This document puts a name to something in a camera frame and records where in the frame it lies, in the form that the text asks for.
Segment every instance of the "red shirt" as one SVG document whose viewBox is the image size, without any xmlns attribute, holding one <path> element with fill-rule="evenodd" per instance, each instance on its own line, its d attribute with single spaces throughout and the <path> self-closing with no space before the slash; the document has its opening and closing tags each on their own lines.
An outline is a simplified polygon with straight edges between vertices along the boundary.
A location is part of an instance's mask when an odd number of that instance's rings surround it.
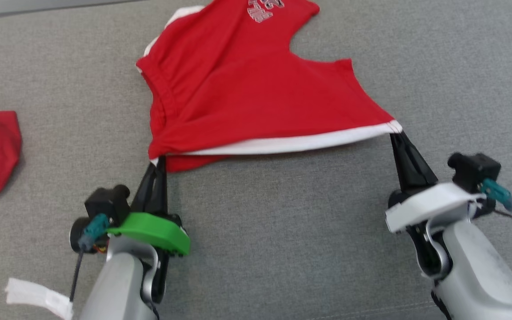
<svg viewBox="0 0 512 320">
<path fill-rule="evenodd" d="M 290 51 L 318 12 L 307 0 L 214 0 L 169 24 L 136 63 L 154 95 L 150 159 L 171 154 L 174 172 L 224 157 L 184 154 L 294 152 L 400 132 L 350 59 Z"/>
</svg>

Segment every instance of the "teal connector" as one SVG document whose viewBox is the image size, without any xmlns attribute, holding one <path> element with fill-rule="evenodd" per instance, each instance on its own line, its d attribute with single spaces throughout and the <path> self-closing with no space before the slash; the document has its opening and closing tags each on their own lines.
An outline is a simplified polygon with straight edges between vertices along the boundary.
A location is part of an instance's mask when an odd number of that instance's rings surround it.
<svg viewBox="0 0 512 320">
<path fill-rule="evenodd" d="M 88 252 L 92 249 L 96 240 L 106 233 L 106 229 L 110 227 L 108 216 L 100 213 L 84 229 L 83 235 L 79 239 L 79 247 L 81 251 Z"/>
<path fill-rule="evenodd" d="M 497 182 L 489 178 L 483 180 L 481 192 L 486 194 L 489 198 L 495 199 L 496 201 L 503 204 L 505 209 L 512 211 L 511 193 L 504 187 L 500 186 Z"/>
</svg>

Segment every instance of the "logo on shirt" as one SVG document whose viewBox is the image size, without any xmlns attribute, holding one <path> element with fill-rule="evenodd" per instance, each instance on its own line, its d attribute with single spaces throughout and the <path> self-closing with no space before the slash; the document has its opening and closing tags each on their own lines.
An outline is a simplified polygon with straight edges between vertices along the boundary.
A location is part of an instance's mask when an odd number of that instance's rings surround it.
<svg viewBox="0 0 512 320">
<path fill-rule="evenodd" d="M 278 8 L 284 8 L 284 2 L 282 0 L 260 0 L 262 4 L 264 4 L 264 7 L 268 10 L 271 10 L 274 8 L 274 6 Z M 260 4 L 258 3 L 258 0 L 248 0 L 248 6 L 251 6 L 248 8 L 248 14 L 250 15 L 250 18 L 254 19 L 254 21 L 260 22 L 271 18 L 274 14 L 272 12 L 267 12 Z"/>
</svg>

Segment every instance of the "cable tag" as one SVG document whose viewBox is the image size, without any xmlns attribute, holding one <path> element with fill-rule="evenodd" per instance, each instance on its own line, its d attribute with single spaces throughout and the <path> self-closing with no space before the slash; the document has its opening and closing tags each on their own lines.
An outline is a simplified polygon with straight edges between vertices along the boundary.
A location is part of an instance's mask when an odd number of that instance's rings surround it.
<svg viewBox="0 0 512 320">
<path fill-rule="evenodd" d="M 29 304 L 46 308 L 63 320 L 72 320 L 72 302 L 45 286 L 33 282 L 9 278 L 5 291 L 8 293 L 7 304 Z"/>
</svg>

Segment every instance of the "green bracket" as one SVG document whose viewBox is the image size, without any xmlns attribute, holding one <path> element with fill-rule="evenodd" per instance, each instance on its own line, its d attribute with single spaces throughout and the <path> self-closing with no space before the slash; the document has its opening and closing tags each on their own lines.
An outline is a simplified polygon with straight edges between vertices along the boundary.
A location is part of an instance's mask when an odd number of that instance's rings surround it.
<svg viewBox="0 0 512 320">
<path fill-rule="evenodd" d="M 109 228 L 108 233 L 125 235 L 156 248 L 189 255 L 191 239 L 173 221 L 146 212 L 132 212 L 118 228 Z"/>
</svg>

